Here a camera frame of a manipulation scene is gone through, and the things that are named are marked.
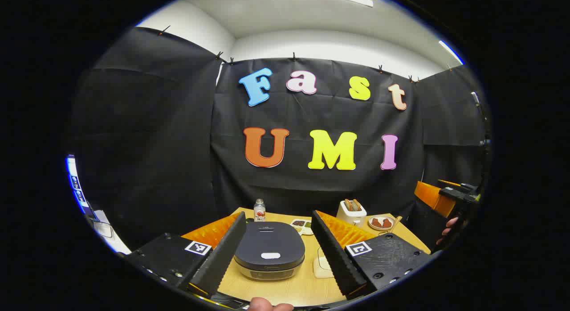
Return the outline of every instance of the pink letter i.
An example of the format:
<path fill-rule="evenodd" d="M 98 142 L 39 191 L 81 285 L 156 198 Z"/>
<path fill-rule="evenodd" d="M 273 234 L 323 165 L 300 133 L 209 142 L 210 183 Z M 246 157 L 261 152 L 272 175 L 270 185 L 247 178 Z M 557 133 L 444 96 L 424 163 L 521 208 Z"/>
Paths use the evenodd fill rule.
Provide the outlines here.
<path fill-rule="evenodd" d="M 380 165 L 381 169 L 395 169 L 395 141 L 398 138 L 395 135 L 383 135 L 382 140 L 384 141 L 384 161 Z"/>

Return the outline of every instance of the plastic bottle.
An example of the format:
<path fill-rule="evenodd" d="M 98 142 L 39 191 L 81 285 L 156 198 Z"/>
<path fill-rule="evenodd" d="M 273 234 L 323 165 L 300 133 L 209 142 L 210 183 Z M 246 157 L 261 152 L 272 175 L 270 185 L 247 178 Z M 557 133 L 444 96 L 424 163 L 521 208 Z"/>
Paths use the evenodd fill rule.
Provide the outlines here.
<path fill-rule="evenodd" d="M 253 207 L 253 214 L 255 222 L 265 221 L 265 204 L 263 203 L 263 199 L 257 199 L 255 201 L 255 205 Z"/>

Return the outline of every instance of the wooden table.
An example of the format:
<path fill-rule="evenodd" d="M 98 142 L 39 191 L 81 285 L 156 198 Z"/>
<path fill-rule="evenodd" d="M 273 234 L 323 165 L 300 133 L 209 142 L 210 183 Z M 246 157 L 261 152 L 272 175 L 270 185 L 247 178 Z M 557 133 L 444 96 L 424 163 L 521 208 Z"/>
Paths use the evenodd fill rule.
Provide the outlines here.
<path fill-rule="evenodd" d="M 239 212 L 245 212 L 246 218 L 253 218 L 252 209 L 238 208 L 233 214 Z M 311 220 L 310 217 L 306 216 L 293 216 L 270 212 L 266 212 L 265 214 L 265 221 L 268 222 L 283 222 L 289 224 L 296 218 Z M 362 226 L 362 229 L 375 235 L 379 233 L 378 230 L 371 228 L 368 222 Z M 395 226 L 393 233 L 427 254 L 431 254 L 427 246 L 401 223 Z M 334 278 L 319 279 L 316 278 L 313 273 L 313 260 L 317 257 L 317 250 L 320 247 L 315 236 L 302 235 L 301 237 L 305 243 L 305 260 L 297 275 L 278 281 L 252 280 L 240 273 L 236 266 L 236 261 L 232 259 L 218 291 L 247 301 L 250 301 L 253 297 L 263 297 L 268 299 L 272 305 L 290 303 L 295 307 L 345 300 L 346 298 L 340 293 Z"/>

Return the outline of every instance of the white ceiling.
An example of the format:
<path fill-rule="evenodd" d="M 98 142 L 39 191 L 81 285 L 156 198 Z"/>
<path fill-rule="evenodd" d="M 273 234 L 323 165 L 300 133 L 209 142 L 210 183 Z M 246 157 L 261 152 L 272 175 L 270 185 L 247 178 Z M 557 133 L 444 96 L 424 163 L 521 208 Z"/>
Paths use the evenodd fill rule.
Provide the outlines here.
<path fill-rule="evenodd" d="M 186 0 L 217 20 L 236 39 L 270 31 L 322 29 L 357 33 L 405 47 L 443 69 L 460 63 L 440 37 L 387 0 L 374 7 L 347 0 Z"/>

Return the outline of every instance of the finger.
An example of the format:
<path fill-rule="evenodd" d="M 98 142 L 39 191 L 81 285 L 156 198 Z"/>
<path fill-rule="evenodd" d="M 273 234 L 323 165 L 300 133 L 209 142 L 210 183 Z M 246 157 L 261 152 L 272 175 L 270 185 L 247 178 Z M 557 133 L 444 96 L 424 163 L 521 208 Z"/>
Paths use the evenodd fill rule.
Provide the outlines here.
<path fill-rule="evenodd" d="M 455 223 L 457 222 L 458 219 L 459 219 L 458 217 L 452 218 L 451 220 L 449 220 L 449 221 L 447 222 L 447 224 L 445 224 L 445 226 L 447 226 L 448 228 L 450 228 L 453 224 L 455 224 Z"/>
<path fill-rule="evenodd" d="M 279 303 L 273 308 L 273 311 L 293 311 L 293 305 L 289 303 Z"/>
<path fill-rule="evenodd" d="M 273 311 L 273 305 L 267 299 L 255 297 L 251 299 L 248 311 Z"/>

